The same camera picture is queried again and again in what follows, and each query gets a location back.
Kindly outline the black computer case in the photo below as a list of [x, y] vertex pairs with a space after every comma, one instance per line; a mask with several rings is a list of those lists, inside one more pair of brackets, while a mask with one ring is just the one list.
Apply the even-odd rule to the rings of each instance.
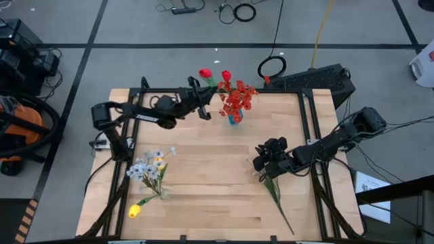
[[338, 108], [355, 90], [349, 69], [341, 64], [271, 79], [264, 89], [328, 89], [331, 91], [334, 108]]

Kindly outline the black power box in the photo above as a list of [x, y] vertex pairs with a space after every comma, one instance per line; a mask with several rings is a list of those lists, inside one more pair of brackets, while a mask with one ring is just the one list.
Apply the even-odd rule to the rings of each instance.
[[46, 76], [53, 77], [58, 71], [60, 59], [51, 50], [39, 51], [35, 56], [33, 65], [41, 70]]

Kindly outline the white paper sheet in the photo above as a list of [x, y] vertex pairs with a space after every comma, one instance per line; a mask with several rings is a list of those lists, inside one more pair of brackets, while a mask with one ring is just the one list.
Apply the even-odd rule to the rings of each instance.
[[[390, 183], [388, 182], [379, 180], [360, 171], [355, 173], [354, 188], [356, 193], [382, 188], [389, 185]], [[391, 209], [390, 201], [373, 203], [372, 205], [360, 205], [359, 208], [364, 216], [373, 218], [386, 224], [391, 223], [391, 214], [389, 212]]]

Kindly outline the white blossom spray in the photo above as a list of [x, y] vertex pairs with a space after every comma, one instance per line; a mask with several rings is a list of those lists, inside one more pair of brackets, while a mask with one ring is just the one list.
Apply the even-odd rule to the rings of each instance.
[[269, 173], [266, 169], [261, 169], [260, 171], [254, 170], [252, 175], [258, 179], [260, 183], [264, 185], [264, 187], [268, 190], [270, 196], [272, 197], [274, 203], [276, 204], [276, 207], [279, 210], [279, 213], [281, 214], [281, 217], [284, 219], [286, 225], [290, 229], [290, 232], [295, 235], [293, 228], [291, 227], [284, 210], [281, 206], [281, 191], [279, 187], [279, 180], [277, 178], [271, 179], [269, 177]]
[[[173, 146], [167, 152], [156, 150], [154, 152], [144, 152], [142, 157], [136, 158], [127, 171], [126, 175], [136, 182], [141, 182], [146, 188], [151, 189], [153, 196], [159, 194], [163, 188], [163, 179], [168, 168], [167, 158], [176, 156], [176, 148]], [[156, 157], [161, 157], [165, 161], [165, 167], [159, 171], [154, 165]]]

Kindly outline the orange vacuum cleaner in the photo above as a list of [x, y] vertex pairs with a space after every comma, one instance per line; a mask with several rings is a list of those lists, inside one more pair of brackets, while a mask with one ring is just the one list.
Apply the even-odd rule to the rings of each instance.
[[[7, 115], [14, 115], [25, 121], [46, 127], [41, 115], [29, 106], [19, 103], [11, 96], [0, 96], [0, 112]], [[0, 119], [0, 151], [10, 150], [38, 141], [42, 138], [41, 134], [35, 131], [14, 125]], [[6, 176], [16, 176], [22, 169], [22, 157], [15, 155], [11, 157], [0, 157], [0, 172]]]

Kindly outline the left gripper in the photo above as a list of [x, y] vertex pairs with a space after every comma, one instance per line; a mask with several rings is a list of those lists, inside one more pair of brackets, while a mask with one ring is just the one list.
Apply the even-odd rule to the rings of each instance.
[[188, 77], [187, 81], [190, 88], [180, 87], [178, 90], [180, 102], [176, 105], [176, 118], [185, 119], [189, 113], [197, 110], [200, 119], [210, 120], [212, 117], [206, 111], [205, 105], [211, 103], [218, 88], [216, 86], [200, 87], [199, 81], [194, 77]]

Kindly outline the black computer tower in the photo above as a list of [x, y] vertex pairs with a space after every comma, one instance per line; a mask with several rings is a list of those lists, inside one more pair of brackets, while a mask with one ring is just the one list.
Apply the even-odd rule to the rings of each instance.
[[0, 87], [41, 94], [43, 67], [33, 43], [20, 33], [19, 19], [0, 20]]

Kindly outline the black hazard striped mat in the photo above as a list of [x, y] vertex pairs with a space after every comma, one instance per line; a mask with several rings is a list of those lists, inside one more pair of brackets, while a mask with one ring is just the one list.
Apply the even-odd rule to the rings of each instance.
[[25, 244], [38, 201], [0, 199], [0, 244]]

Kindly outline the blue glass vase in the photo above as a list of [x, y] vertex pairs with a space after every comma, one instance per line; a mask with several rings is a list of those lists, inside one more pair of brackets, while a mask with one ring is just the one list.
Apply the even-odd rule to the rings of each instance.
[[239, 110], [238, 112], [236, 112], [232, 115], [229, 115], [228, 118], [229, 118], [229, 123], [231, 125], [237, 125], [237, 124], [241, 123], [242, 119], [243, 119], [242, 110]]

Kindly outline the black aluminium table frame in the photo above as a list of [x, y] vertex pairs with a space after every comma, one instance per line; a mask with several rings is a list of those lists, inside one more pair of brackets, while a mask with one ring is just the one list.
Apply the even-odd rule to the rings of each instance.
[[[151, 241], [319, 241], [344, 237], [324, 203], [315, 198], [310, 176], [279, 177], [281, 206], [254, 176], [256, 146], [269, 138], [285, 137], [290, 148], [304, 144], [316, 132], [328, 134], [336, 125], [332, 95], [315, 89], [302, 92], [262, 89], [239, 125], [218, 114], [221, 101], [208, 106], [212, 119], [191, 114], [174, 129], [131, 122], [136, 156], [145, 151], [176, 148], [167, 158], [163, 180], [167, 196], [152, 197], [149, 189], [130, 181], [99, 236]], [[128, 215], [132, 204], [150, 201], [140, 214]]]

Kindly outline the black metal bar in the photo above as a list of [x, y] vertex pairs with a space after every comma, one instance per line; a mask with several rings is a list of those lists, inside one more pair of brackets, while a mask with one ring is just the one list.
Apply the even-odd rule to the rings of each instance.
[[420, 196], [424, 191], [434, 192], [434, 175], [359, 192], [355, 196], [361, 205]]

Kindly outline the gray metal post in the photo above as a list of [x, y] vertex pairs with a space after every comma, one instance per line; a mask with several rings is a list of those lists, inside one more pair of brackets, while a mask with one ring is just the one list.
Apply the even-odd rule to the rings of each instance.
[[420, 244], [434, 244], [434, 192], [422, 193]]

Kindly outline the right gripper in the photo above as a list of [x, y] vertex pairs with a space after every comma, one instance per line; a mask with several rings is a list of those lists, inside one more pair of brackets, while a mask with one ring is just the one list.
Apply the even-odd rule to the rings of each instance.
[[259, 156], [253, 159], [254, 169], [262, 171], [267, 163], [267, 175], [274, 179], [282, 174], [295, 174], [293, 166], [293, 158], [288, 156], [284, 150], [280, 150], [272, 154], [272, 150], [265, 145], [258, 145], [255, 148]]

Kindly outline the white plastic device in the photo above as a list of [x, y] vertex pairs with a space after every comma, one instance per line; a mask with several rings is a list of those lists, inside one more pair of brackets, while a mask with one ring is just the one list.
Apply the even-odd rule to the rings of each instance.
[[434, 89], [434, 40], [409, 63], [409, 67], [419, 86]]

